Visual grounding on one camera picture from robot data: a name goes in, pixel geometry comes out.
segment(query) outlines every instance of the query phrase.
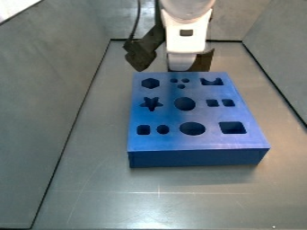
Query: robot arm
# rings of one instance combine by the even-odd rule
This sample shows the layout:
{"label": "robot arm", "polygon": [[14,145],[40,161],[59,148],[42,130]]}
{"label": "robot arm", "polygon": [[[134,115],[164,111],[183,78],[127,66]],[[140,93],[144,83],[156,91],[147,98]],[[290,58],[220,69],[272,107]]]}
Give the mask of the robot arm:
{"label": "robot arm", "polygon": [[142,40],[128,40],[127,61],[143,71],[167,41],[171,71],[208,71],[214,49],[207,48],[207,25],[215,0],[156,0],[156,25]]}

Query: hole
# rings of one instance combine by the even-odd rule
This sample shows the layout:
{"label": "hole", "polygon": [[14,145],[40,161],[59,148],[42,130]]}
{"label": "hole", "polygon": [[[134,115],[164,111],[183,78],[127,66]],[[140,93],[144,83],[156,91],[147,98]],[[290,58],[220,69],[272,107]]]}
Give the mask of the hole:
{"label": "hole", "polygon": [[140,125],[136,129],[138,135],[150,135],[150,126],[148,125]]}
{"label": "hole", "polygon": [[239,121],[220,122],[219,127],[223,134],[246,134],[246,129]]}
{"label": "hole", "polygon": [[234,107],[235,106],[235,102],[232,99],[223,99],[222,102],[223,102],[226,107]]}
{"label": "hole", "polygon": [[150,111],[155,111],[155,109],[162,106],[163,104],[159,102],[159,97],[154,97],[154,98],[144,97],[144,103],[140,104],[140,107],[148,107]]}
{"label": "hole", "polygon": [[170,128],[168,128],[168,126],[160,125],[160,126],[158,127],[158,132],[159,132],[162,135],[168,134],[168,133],[170,133]]}
{"label": "hole", "polygon": [[186,135],[196,136],[196,135],[203,134],[207,131],[207,129],[202,124],[199,124],[196,122],[187,122],[187,123],[182,124],[180,131]]}
{"label": "hole", "polygon": [[218,107],[219,106],[218,100],[207,100],[207,106],[208,107]]}
{"label": "hole", "polygon": [[182,81],[183,83],[190,83],[190,80],[187,78],[184,78]]}
{"label": "hole", "polygon": [[184,84],[179,84],[178,87],[183,90],[186,88]]}
{"label": "hole", "polygon": [[178,98],[174,104],[180,111],[191,111],[195,108],[195,101],[188,97]]}
{"label": "hole", "polygon": [[212,82],[210,82],[206,78],[200,78],[200,83],[202,83],[202,85],[224,85],[224,83],[219,77]]}
{"label": "hole", "polygon": [[148,89],[155,89],[156,87],[159,87],[159,80],[154,78],[148,78],[142,81],[142,86]]}
{"label": "hole", "polygon": [[180,30],[180,36],[183,37],[194,36],[194,30]]}

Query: rectangular hole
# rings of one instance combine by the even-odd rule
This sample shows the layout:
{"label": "rectangular hole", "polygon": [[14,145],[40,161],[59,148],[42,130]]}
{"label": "rectangular hole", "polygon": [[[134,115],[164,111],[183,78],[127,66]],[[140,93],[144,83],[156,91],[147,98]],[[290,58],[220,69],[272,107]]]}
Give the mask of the rectangular hole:
{"label": "rectangular hole", "polygon": [[180,36],[183,37],[194,36],[194,30],[180,30]]}
{"label": "rectangular hole", "polygon": [[246,129],[239,121],[220,122],[219,127],[223,134],[246,134]]}
{"label": "rectangular hole", "polygon": [[136,128],[138,135],[150,135],[150,126],[148,125],[140,125]]}

